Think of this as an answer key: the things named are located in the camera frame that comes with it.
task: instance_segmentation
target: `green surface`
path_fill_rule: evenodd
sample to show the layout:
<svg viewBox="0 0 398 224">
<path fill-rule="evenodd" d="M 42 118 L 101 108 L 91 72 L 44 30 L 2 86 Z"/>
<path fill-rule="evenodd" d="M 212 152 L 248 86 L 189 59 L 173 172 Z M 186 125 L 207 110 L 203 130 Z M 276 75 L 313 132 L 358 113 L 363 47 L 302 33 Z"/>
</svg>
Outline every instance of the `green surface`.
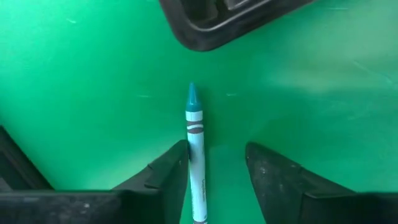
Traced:
<svg viewBox="0 0 398 224">
<path fill-rule="evenodd" d="M 185 138 L 195 81 L 210 223 L 263 222 L 248 140 L 354 190 L 398 190 L 397 11 L 322 0 L 199 53 L 157 1 L 3 0 L 0 120 L 55 188 L 110 189 Z"/>
</svg>

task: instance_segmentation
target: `green background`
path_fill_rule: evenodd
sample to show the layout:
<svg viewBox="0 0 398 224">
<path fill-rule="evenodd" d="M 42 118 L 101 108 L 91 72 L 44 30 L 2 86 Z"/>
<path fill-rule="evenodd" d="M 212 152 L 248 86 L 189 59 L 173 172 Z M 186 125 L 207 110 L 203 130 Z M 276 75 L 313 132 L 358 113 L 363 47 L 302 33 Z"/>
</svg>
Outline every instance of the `green background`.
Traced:
<svg viewBox="0 0 398 224">
<path fill-rule="evenodd" d="M 249 140 L 351 189 L 398 190 L 397 11 L 317 1 L 193 52 L 155 0 L 2 0 L 0 121 L 56 189 L 110 189 L 185 138 L 194 81 L 210 223 L 264 222 Z"/>
</svg>

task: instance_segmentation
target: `crayon tip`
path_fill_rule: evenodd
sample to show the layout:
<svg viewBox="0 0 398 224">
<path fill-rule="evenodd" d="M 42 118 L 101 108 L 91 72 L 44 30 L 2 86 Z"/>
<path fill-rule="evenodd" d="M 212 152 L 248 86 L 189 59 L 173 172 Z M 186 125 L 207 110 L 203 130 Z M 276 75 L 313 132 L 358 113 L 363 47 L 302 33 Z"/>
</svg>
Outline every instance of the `crayon tip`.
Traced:
<svg viewBox="0 0 398 224">
<path fill-rule="evenodd" d="M 201 111 L 201 103 L 199 101 L 197 90 L 195 88 L 195 84 L 189 84 L 189 92 L 188 92 L 188 101 L 187 101 L 187 109 L 188 112 L 197 112 Z"/>
</svg>

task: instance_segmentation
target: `brown stripe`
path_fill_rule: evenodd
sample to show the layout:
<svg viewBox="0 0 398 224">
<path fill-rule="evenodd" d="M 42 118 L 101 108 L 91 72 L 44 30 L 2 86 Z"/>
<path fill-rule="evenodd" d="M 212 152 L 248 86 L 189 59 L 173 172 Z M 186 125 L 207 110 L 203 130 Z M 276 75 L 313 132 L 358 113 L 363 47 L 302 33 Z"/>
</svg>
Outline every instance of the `brown stripe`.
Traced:
<svg viewBox="0 0 398 224">
<path fill-rule="evenodd" d="M 191 126 L 194 124 L 203 124 L 203 120 L 201 121 L 187 121 L 187 126 Z"/>
<path fill-rule="evenodd" d="M 207 222 L 207 220 L 203 221 L 203 222 L 198 222 L 198 221 L 193 221 L 193 224 L 205 224 Z"/>
<path fill-rule="evenodd" d="M 198 133 L 202 133 L 202 132 L 203 132 L 203 128 L 188 129 L 188 133 L 191 133 L 191 134 L 198 134 Z"/>
</svg>

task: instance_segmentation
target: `black plastic piece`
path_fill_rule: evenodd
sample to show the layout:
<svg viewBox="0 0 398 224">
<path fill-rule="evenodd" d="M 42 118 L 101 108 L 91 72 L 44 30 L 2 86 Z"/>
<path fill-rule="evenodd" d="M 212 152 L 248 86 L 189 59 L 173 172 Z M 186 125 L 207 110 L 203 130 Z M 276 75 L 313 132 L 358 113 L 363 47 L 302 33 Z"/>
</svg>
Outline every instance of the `black plastic piece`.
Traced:
<svg viewBox="0 0 398 224">
<path fill-rule="evenodd" d="M 207 51 L 312 1 L 160 0 L 160 3 L 176 38 L 189 49 Z"/>
<path fill-rule="evenodd" d="M 109 191 L 0 194 L 0 223 L 177 224 L 187 188 L 188 142 L 181 140 Z"/>
<path fill-rule="evenodd" d="M 356 193 L 252 142 L 246 164 L 267 224 L 398 223 L 396 193 Z"/>
<path fill-rule="evenodd" d="M 1 126 L 0 177 L 1 191 L 53 189 Z"/>
</svg>

